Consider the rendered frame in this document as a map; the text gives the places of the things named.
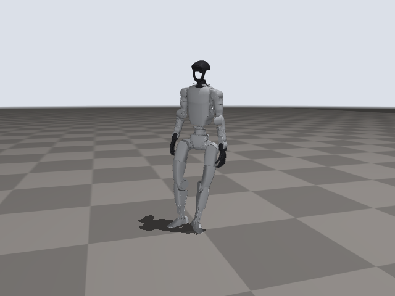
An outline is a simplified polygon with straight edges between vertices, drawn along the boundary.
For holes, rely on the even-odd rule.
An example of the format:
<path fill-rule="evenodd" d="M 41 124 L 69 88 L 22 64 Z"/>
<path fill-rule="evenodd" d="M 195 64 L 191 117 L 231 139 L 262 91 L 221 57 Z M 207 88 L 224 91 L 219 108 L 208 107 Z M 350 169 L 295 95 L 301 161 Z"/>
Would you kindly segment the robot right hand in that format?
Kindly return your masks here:
<path fill-rule="evenodd" d="M 170 153 L 172 155 L 175 155 L 175 149 L 174 148 L 175 148 L 176 140 L 178 140 L 177 133 L 174 133 L 173 136 L 172 136 L 171 144 L 170 144 Z"/>

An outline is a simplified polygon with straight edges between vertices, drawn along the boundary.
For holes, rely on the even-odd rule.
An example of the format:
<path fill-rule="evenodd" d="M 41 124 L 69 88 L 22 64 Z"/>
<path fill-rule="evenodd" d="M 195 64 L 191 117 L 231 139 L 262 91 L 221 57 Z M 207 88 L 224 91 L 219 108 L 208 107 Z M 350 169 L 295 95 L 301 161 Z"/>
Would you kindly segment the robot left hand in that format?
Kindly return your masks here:
<path fill-rule="evenodd" d="M 218 160 L 215 162 L 215 164 L 218 162 L 219 162 L 219 164 L 217 166 L 215 166 L 216 168 L 220 168 L 223 164 L 225 164 L 225 160 L 226 160 L 226 152 L 225 151 L 226 150 L 227 150 L 227 148 L 223 149 L 223 144 L 220 143 L 219 144 L 220 155 L 219 155 Z"/>

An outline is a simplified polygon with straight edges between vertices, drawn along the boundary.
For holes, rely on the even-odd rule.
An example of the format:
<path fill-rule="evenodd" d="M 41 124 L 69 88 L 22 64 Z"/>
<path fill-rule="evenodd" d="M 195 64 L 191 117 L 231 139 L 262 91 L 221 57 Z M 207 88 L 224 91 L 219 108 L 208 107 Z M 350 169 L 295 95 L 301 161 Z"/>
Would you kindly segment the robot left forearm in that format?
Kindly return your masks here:
<path fill-rule="evenodd" d="M 225 120 L 224 117 L 222 116 L 222 126 L 217 127 L 217 133 L 218 133 L 218 147 L 219 144 L 223 144 L 223 149 L 227 148 L 227 142 L 226 142 L 226 134 L 225 134 Z"/>

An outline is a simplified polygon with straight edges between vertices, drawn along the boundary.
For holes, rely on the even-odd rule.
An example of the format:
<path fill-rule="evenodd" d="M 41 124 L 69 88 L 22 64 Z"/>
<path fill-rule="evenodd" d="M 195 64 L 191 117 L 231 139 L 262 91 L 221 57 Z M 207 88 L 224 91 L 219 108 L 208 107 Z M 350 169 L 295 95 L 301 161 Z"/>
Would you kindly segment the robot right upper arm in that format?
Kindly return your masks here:
<path fill-rule="evenodd" d="M 177 116 L 180 117 L 181 119 L 184 119 L 187 116 L 187 109 L 188 109 L 187 89 L 188 88 L 189 87 L 182 88 L 181 91 L 180 91 L 180 95 L 181 95 L 180 106 L 181 106 L 181 109 L 177 110 Z"/>

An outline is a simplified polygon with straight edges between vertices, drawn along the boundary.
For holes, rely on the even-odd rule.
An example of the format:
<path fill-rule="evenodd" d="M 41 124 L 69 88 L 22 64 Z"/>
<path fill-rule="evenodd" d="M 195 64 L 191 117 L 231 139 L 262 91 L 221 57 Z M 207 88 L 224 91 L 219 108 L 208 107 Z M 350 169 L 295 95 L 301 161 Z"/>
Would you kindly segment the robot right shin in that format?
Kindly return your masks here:
<path fill-rule="evenodd" d="M 177 206 L 177 213 L 179 213 L 178 218 L 180 220 L 183 220 L 185 217 L 185 203 L 186 203 L 188 191 L 178 189 L 176 183 L 174 183 L 173 188 L 174 188 L 175 203 Z"/>

